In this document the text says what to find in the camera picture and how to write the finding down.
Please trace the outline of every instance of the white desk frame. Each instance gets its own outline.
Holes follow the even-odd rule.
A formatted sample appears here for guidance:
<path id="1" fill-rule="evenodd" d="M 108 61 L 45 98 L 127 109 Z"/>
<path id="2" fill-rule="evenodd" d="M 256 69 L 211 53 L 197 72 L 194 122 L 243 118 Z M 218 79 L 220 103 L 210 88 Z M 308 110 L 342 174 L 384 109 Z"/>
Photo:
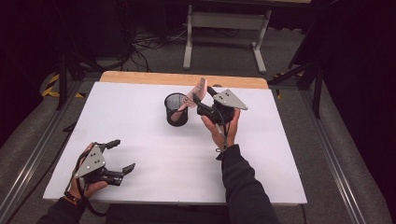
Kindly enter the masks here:
<path id="1" fill-rule="evenodd" d="M 211 27 L 211 28 L 227 28 L 241 30 L 258 30 L 259 37 L 256 42 L 252 42 L 256 63 L 260 73 L 265 73 L 266 68 L 262 59 L 260 47 L 267 30 L 268 22 L 271 17 L 271 10 L 267 10 L 265 15 L 240 15 L 228 13 L 207 13 L 193 12 L 192 5 L 189 5 L 189 15 L 187 20 L 187 44 L 184 53 L 183 68 L 188 70 L 191 68 L 192 54 L 192 27 Z"/>

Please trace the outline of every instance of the human arm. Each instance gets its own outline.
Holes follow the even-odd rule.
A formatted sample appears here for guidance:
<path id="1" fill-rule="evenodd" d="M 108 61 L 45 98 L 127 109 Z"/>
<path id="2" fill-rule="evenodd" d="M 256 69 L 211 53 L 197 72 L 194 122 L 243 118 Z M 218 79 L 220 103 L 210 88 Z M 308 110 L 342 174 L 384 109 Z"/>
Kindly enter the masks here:
<path id="1" fill-rule="evenodd" d="M 92 144 L 90 144 L 86 150 L 90 150 L 92 148 Z M 99 189 L 103 189 L 107 186 L 106 181 L 99 181 L 93 184 L 90 184 L 84 191 L 85 197 L 91 197 L 96 191 Z M 72 177 L 70 189 L 68 191 L 70 195 L 76 198 L 76 202 L 81 200 L 81 195 L 78 192 L 77 180 Z M 51 206 L 48 210 L 48 213 L 41 217 L 37 223 L 38 224 L 47 224 L 47 223 L 56 223 L 56 224 L 75 224 L 79 223 L 79 220 L 82 217 L 82 214 L 85 211 L 84 203 L 75 203 L 73 200 L 68 199 L 63 196 L 56 202 L 53 206 Z"/>
<path id="2" fill-rule="evenodd" d="M 217 157 L 221 160 L 222 180 L 226 188 L 226 203 L 232 223 L 279 223 L 276 212 L 266 195 L 262 183 L 254 175 L 254 169 L 241 156 L 240 148 L 234 144 L 240 110 L 235 109 L 233 120 L 226 125 L 227 148 Z M 204 125 L 212 133 L 218 148 L 223 148 L 224 137 L 207 117 Z"/>

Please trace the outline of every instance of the hand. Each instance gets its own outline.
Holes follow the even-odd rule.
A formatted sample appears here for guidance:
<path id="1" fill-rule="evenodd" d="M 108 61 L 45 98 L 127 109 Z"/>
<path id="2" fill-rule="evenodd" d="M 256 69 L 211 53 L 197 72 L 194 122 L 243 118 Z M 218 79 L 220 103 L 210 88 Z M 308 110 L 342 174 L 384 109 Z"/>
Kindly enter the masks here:
<path id="1" fill-rule="evenodd" d="M 87 148 L 84 150 L 88 151 L 91 150 L 91 148 L 93 147 L 93 143 L 90 143 Z M 89 198 L 91 197 L 96 191 L 98 191 L 99 189 L 103 189 L 107 186 L 107 182 L 106 181 L 98 181 L 96 183 L 90 184 L 86 190 L 84 191 L 84 196 Z M 70 186 L 70 190 L 69 190 L 70 194 L 73 195 L 75 198 L 77 199 L 81 199 L 81 195 L 78 192 L 78 187 L 77 187 L 77 180 L 72 177 L 72 183 Z"/>
<path id="2" fill-rule="evenodd" d="M 238 129 L 238 120 L 239 120 L 240 114 L 241 114 L 241 110 L 236 108 L 233 113 L 233 120 L 231 120 L 229 123 L 226 124 L 226 130 L 229 130 L 228 136 L 227 136 L 227 147 L 234 145 L 236 131 Z M 204 125 L 206 126 L 206 128 L 212 133 L 212 139 L 215 142 L 215 144 L 220 149 L 224 149 L 224 137 L 219 133 L 219 130 L 216 127 L 216 124 L 212 123 L 212 121 L 207 116 L 201 116 L 201 119 L 204 122 Z M 224 132 L 223 127 L 221 125 L 219 125 L 219 127 L 220 127 L 221 131 Z"/>

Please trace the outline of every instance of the white board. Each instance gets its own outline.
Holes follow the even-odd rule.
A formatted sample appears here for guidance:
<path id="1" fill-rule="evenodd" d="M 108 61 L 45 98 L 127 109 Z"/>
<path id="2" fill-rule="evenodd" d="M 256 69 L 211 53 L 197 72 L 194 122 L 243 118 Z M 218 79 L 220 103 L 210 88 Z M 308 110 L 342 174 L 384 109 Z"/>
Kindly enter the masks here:
<path id="1" fill-rule="evenodd" d="M 96 82 L 78 124 L 64 149 L 44 199 L 63 196 L 78 156 L 90 142 L 120 139 L 118 147 L 105 150 L 106 168 L 136 163 L 119 187 L 108 186 L 92 196 L 106 203 L 225 203 L 220 161 L 210 132 L 189 108 L 182 127 L 166 121 L 165 97 L 187 93 L 192 86 Z M 235 143 L 256 171 L 256 178 L 271 203 L 306 203 L 290 146 L 273 94 L 269 90 L 231 89 L 247 106 L 242 111 Z M 213 104 L 206 95 L 203 103 Z"/>

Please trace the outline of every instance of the person's left hand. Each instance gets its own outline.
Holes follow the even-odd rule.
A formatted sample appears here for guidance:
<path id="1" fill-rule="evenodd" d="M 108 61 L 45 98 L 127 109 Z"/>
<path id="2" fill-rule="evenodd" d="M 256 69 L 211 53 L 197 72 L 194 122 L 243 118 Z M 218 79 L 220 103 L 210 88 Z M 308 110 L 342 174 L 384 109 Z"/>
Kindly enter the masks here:
<path id="1" fill-rule="evenodd" d="M 91 150 L 92 147 L 93 147 L 93 143 L 90 143 L 90 144 L 87 146 L 87 148 L 84 150 L 84 152 L 85 152 L 85 151 L 88 151 L 88 150 Z M 100 189 L 103 189 L 103 188 L 105 188 L 106 186 L 107 186 L 107 182 L 106 182 L 106 181 L 98 181 L 98 182 L 96 182 L 96 183 L 89 184 L 88 187 L 86 188 L 86 190 L 84 191 L 84 196 L 87 197 L 87 198 L 89 198 L 89 197 L 91 197 L 96 191 L 98 191 L 98 190 L 100 190 Z M 79 192 L 78 192 L 77 180 L 76 180 L 74 177 L 72 177 L 72 183 L 71 183 L 71 186 L 70 186 L 69 193 L 70 193 L 71 195 L 73 195 L 75 198 L 81 199 L 81 195 L 80 195 Z"/>

